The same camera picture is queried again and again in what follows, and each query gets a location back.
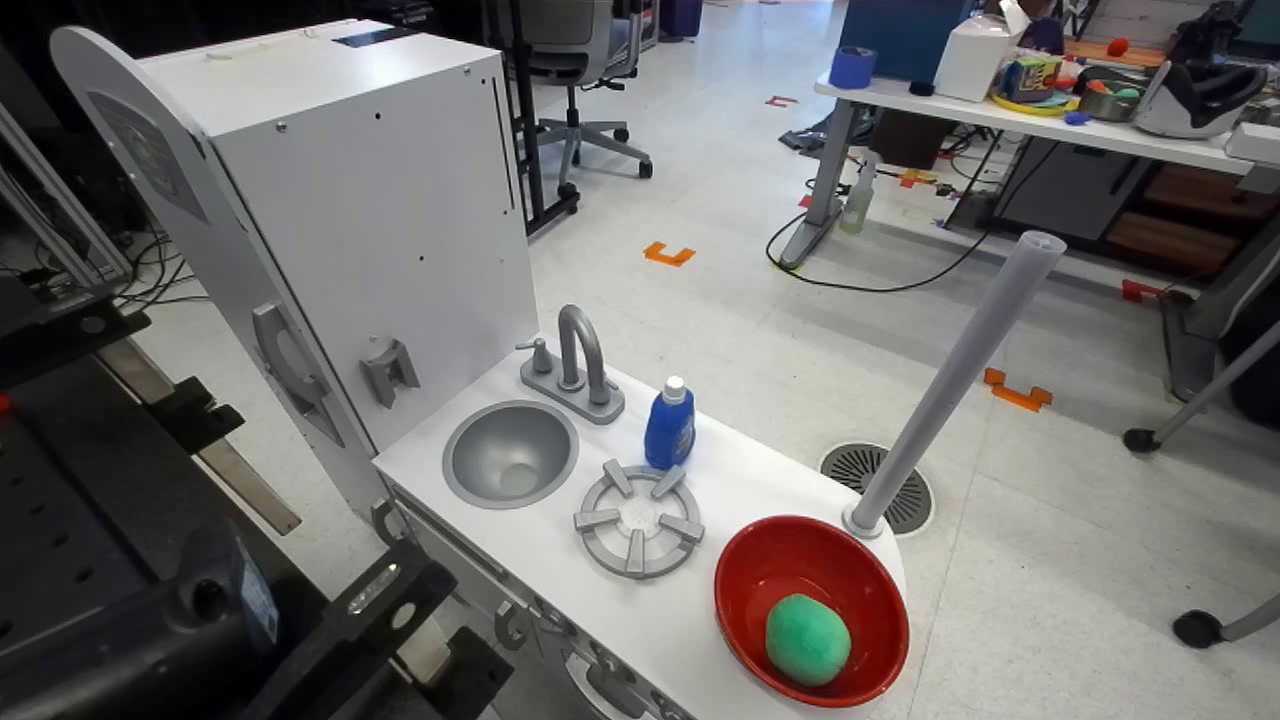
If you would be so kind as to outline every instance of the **toy kitchen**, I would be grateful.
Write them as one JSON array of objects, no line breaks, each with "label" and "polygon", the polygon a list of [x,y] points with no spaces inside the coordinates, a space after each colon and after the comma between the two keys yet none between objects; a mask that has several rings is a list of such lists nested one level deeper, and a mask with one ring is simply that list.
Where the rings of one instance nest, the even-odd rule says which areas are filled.
[{"label": "toy kitchen", "polygon": [[[535,330],[494,51],[338,21],[152,60],[58,28],[50,56],[350,512],[457,577],[444,614],[513,663],[494,715],[845,715],[890,689],[897,482],[860,504],[625,378],[587,309]],[[1055,257],[1009,262],[923,406],[963,396]]]}]

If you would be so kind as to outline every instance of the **desk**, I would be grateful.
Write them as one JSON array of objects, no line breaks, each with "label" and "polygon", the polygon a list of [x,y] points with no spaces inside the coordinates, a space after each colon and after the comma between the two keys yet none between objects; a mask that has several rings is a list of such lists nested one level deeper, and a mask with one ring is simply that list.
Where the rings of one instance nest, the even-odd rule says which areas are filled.
[{"label": "desk", "polygon": [[[1099,154],[1118,154],[1118,158],[1142,158],[1142,162],[1164,162],[1164,165],[1188,165],[1188,169],[1208,169],[1208,172],[1227,172],[1227,175],[1247,175],[1252,165],[1237,162],[1222,154],[1222,142],[1160,142],[1142,136],[1126,124],[1084,124],[1073,128],[1064,120],[1041,120],[1041,118],[1015,118],[994,105],[963,105],[949,95],[910,95],[907,83],[898,79],[872,79],[872,90],[831,90],[827,79],[817,83],[819,95],[837,99],[837,118],[827,124],[819,172],[810,183],[810,203],[803,213],[803,224],[796,224],[780,263],[799,269],[808,253],[817,253],[839,218],[839,169],[846,162],[846,134],[853,134],[853,110],[872,105],[872,110],[890,110],[890,112],[910,112],[910,118],[935,118],[935,120],[956,120],[956,124],[981,124],[981,128],[999,128],[1015,136],[1041,136],[1055,146],[1084,146]],[[1280,219],[1264,230],[1222,274],[1211,288],[1200,294],[1200,302],[1188,302],[1178,294],[1167,294],[1164,302],[1164,345],[1167,345],[1167,387],[1178,399],[1190,399],[1214,367],[1214,342],[1227,332],[1237,306],[1276,279],[1276,262],[1280,262]]]}]

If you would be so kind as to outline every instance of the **cable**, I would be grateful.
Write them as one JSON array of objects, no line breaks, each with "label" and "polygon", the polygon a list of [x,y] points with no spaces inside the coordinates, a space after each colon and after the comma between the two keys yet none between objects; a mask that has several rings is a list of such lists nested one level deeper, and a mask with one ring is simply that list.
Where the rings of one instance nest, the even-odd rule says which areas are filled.
[{"label": "cable", "polygon": [[179,263],[172,269],[172,276],[141,306],[141,314],[152,309],[152,306],[161,306],[161,302],[183,279],[183,269],[187,269],[187,262],[179,262]]},{"label": "cable", "polygon": [[831,294],[865,294],[865,297],[897,297],[897,294],[926,288],[926,286],[953,276],[953,274],[956,274],[975,249],[983,249],[983,240],[989,240],[989,232],[981,232],[949,269],[940,269],[940,274],[933,274],[933,276],[923,276],[923,279],[874,288],[874,286],[839,286],[839,279],[824,279],[824,276],[799,276],[799,274],[783,269],[783,263],[770,257],[770,246],[776,246],[787,230],[796,230],[799,219],[803,219],[803,213],[791,218],[783,230],[776,230],[776,232],[767,235],[765,262],[767,262],[770,269],[780,269],[783,276],[791,276],[796,286],[831,288]]},{"label": "cable", "polygon": [[968,172],[956,165],[956,158],[949,158],[953,172],[968,181]]},{"label": "cable", "polygon": [[[161,253],[161,257],[152,262],[152,263],[161,263],[161,274],[155,274],[152,288],[131,294],[135,279],[143,276],[143,263],[146,263],[152,253]],[[126,286],[117,294],[117,302],[141,302],[141,297],[155,294],[161,279],[165,279],[165,246],[152,240],[146,249],[141,249],[141,253],[126,262]]]},{"label": "cable", "polygon": [[[989,146],[989,154],[983,154],[983,162],[975,165],[975,172],[968,175],[968,187],[963,187],[963,195],[975,187],[975,181],[983,175],[983,169],[989,169],[989,162],[990,162],[990,154],[994,154],[994,146],[999,146],[999,136],[1005,134],[994,134],[990,136],[990,146]],[[917,288],[926,288],[926,286],[935,286],[935,279],[945,279],[945,276],[953,276],[975,249],[983,249],[989,246],[989,232],[981,232],[949,269],[940,269],[940,274],[933,274],[933,276],[919,276],[919,279],[910,279],[910,286],[839,286],[839,279],[824,279],[824,276],[799,276],[796,269],[783,269],[783,262],[780,257],[770,257],[770,249],[776,249],[776,240],[787,232],[787,230],[796,230],[803,219],[803,213],[799,218],[791,218],[783,230],[776,230],[770,235],[767,235],[767,246],[765,246],[765,262],[770,263],[770,269],[780,269],[783,276],[791,276],[796,286],[810,286],[810,288],[831,288],[831,294],[865,294],[865,297],[897,297],[897,294],[917,294]]]}]

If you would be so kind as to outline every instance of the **red bowl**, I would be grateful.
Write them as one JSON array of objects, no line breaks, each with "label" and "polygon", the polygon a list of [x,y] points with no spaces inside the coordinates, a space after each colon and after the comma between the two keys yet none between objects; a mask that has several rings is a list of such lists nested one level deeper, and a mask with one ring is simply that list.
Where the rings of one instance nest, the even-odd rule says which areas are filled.
[{"label": "red bowl", "polygon": [[[767,663],[765,625],[776,600],[803,593],[853,631],[845,672],[824,689]],[[907,610],[885,565],[853,536],[808,516],[767,516],[737,533],[716,565],[716,619],[732,656],[770,691],[853,707],[890,689],[907,663]]]}]

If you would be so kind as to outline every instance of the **chair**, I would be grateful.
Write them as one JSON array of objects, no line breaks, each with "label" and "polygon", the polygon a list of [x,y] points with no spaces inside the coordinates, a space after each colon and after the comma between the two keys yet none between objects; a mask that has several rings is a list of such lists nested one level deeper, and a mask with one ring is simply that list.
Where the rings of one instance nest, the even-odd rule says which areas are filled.
[{"label": "chair", "polygon": [[651,158],[626,146],[625,120],[581,120],[576,90],[621,90],[641,65],[641,14],[625,0],[520,0],[527,70],[566,90],[564,120],[538,120],[538,146],[561,149],[561,200],[576,203],[566,169],[581,146],[641,162],[651,175]]}]

